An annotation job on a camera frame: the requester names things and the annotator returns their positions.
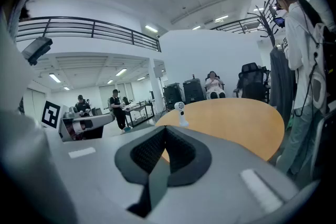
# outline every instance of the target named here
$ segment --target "ceiling light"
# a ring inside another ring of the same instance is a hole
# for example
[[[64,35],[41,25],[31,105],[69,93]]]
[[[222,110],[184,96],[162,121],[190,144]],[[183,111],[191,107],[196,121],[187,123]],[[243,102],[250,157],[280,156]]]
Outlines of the ceiling light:
[[[127,70],[126,68],[121,69],[121,70],[119,71],[119,73],[116,74],[116,76],[120,76],[120,75],[123,74],[126,70]]]
[[[50,73],[49,76],[50,76],[53,80],[55,80],[57,83],[60,83],[60,82],[61,82],[61,81],[55,76],[54,73]]]
[[[216,21],[218,21],[218,20],[225,19],[225,18],[227,18],[227,17],[229,17],[229,16],[228,16],[228,15],[226,15],[226,16],[224,16],[224,17],[221,17],[221,18],[215,19],[215,22],[216,22]]]
[[[147,29],[149,29],[150,31],[153,31],[154,33],[157,33],[158,31],[156,29],[154,29],[153,27],[150,27],[148,25],[145,26]]]

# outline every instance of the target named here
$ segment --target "black pants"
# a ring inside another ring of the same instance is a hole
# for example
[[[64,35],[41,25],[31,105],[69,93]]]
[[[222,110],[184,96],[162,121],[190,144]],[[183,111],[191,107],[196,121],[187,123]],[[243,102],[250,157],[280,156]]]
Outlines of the black pants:
[[[211,99],[217,99],[217,98],[218,98],[217,93],[216,93],[216,92],[212,92],[212,93],[210,94],[210,98],[211,98]],[[225,98],[225,93],[221,92],[221,93],[219,94],[219,98]]]
[[[117,118],[118,127],[124,129],[125,124],[125,113],[123,111],[114,111],[114,116]]]

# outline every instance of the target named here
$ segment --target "tan tabletop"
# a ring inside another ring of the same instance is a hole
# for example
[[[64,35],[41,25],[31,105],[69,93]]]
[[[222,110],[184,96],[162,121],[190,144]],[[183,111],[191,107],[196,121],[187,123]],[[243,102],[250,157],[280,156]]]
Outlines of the tan tabletop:
[[[245,98],[222,98],[191,103],[184,108],[190,130],[236,142],[264,160],[278,150],[284,121],[269,104]],[[163,116],[156,126],[179,126],[178,111]],[[162,156],[169,161],[165,150]]]

